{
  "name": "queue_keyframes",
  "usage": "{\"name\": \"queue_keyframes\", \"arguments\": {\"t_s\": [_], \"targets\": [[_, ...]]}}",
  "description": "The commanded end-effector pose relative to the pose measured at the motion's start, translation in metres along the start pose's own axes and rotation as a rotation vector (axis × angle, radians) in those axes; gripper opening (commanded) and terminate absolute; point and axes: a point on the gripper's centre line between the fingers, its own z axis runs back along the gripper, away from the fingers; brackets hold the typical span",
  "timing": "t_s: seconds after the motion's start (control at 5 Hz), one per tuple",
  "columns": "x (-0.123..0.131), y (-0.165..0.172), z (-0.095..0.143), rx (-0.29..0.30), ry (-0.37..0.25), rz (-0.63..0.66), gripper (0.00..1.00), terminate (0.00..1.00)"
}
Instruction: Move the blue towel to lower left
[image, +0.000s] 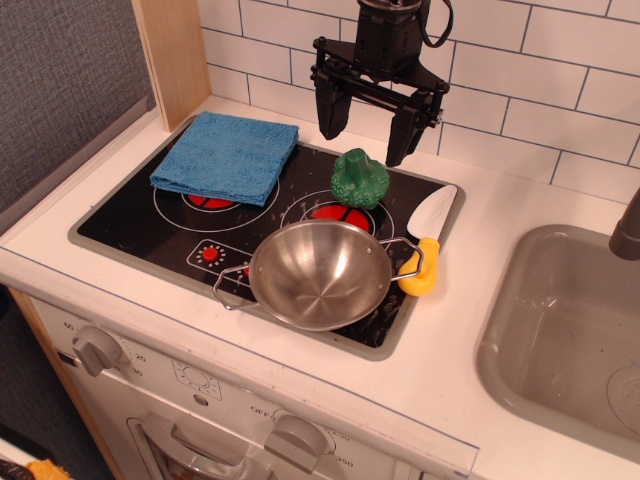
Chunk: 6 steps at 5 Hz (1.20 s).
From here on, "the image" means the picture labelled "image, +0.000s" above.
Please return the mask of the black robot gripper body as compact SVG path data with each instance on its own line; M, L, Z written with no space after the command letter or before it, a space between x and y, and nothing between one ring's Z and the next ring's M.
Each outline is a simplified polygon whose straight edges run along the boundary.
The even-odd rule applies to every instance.
M316 72L325 70L340 79L352 99L389 111L394 111L399 95L427 91L432 95L432 126L437 125L449 84L427 70L420 55L424 46L441 47L449 38L449 29L437 38L428 35L430 6L429 1L361 1L355 41L324 36L314 40L313 83Z

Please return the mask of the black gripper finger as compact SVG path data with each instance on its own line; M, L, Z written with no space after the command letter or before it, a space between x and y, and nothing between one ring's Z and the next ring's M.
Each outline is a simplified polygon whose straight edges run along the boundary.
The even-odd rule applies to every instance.
M347 126L352 97L340 79L325 70L316 72L314 84L320 132L327 140L335 139Z
M427 91L416 91L411 96L399 95L394 99L394 116L386 154L388 167L399 166L412 154L427 127L433 123L431 97Z

